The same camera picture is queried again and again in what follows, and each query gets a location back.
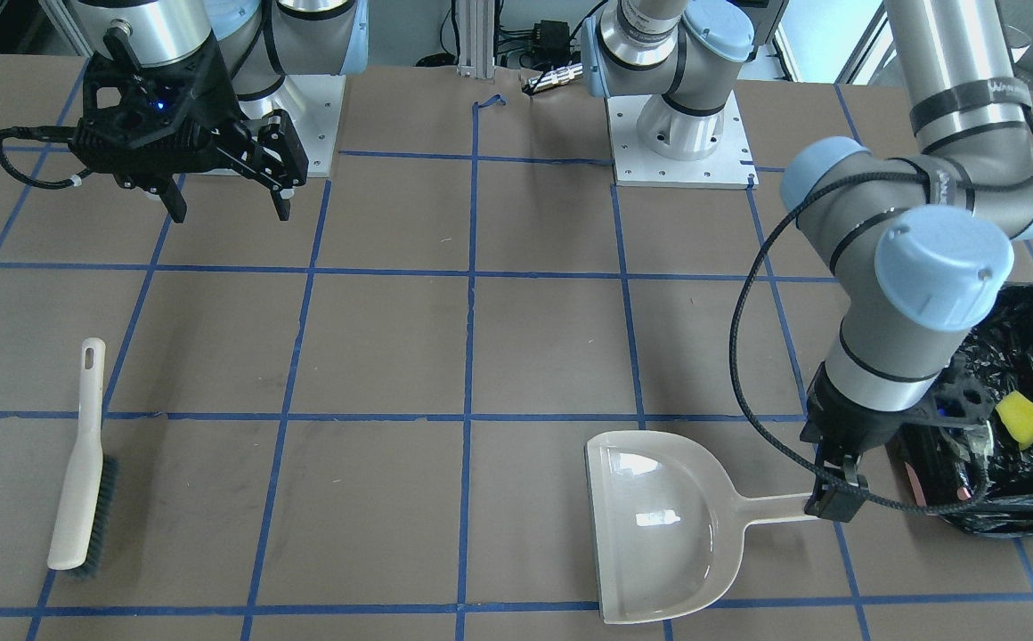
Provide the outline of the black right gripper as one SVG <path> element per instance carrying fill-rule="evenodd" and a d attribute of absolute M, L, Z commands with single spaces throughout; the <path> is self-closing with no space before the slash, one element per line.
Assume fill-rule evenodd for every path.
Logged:
<path fill-rule="evenodd" d="M 268 190 L 281 222 L 291 216 L 309 159 L 287 110 L 247 120 L 218 40 L 161 66 L 143 65 L 127 36 L 105 36 L 86 69 L 84 113 L 69 143 L 86 169 L 138 183 L 157 177 L 174 223 L 187 203 L 171 174 L 232 169 Z"/>

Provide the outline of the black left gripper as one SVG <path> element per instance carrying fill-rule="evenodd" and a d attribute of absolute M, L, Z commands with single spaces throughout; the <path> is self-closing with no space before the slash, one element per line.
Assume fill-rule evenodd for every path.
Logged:
<path fill-rule="evenodd" d="M 815 373 L 807 390 L 807 418 L 799 438 L 815 445 L 814 466 L 842 484 L 815 478 L 804 512 L 814 518 L 847 523 L 858 513 L 869 491 L 859 470 L 860 455 L 886 445 L 907 424 L 907 407 L 896 411 L 871 409 L 848 398 L 824 368 Z"/>

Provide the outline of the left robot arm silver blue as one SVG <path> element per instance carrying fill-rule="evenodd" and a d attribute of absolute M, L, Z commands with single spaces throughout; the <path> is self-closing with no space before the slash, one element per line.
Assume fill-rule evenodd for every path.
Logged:
<path fill-rule="evenodd" d="M 910 99 L 918 153 L 879 158 L 849 137 L 806 147 L 780 183 L 785 219 L 761 244 L 737 297 L 728 368 L 740 410 L 814 475 L 802 511 L 849 521 L 875 495 L 860 455 L 903 426 L 943 426 L 928 394 L 1033 239 L 1033 102 L 1016 77 L 996 1 L 883 5 Z M 770 434 L 739 378 L 742 312 L 772 244 L 794 226 L 850 300 L 807 393 L 803 441 L 813 461 Z"/>

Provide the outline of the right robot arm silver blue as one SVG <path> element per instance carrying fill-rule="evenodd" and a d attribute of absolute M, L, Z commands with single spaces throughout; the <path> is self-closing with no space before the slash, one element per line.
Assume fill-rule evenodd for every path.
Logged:
<path fill-rule="evenodd" d="M 74 17 L 94 52 L 69 149 L 176 223 L 177 178 L 214 171 L 259 183 L 288 220 L 313 125 L 289 79 L 369 64 L 366 1 L 77 1 Z"/>

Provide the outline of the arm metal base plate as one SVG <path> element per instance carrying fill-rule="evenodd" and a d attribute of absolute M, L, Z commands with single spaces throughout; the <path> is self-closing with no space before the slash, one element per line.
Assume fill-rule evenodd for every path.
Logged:
<path fill-rule="evenodd" d="M 660 96 L 606 99 L 619 186 L 745 190 L 760 185 L 735 94 L 720 113 L 677 113 Z"/>
<path fill-rule="evenodd" d="M 252 120 L 286 110 L 308 158 L 308 175 L 330 177 L 346 81 L 346 76 L 287 76 L 267 96 L 241 101 L 240 109 Z"/>

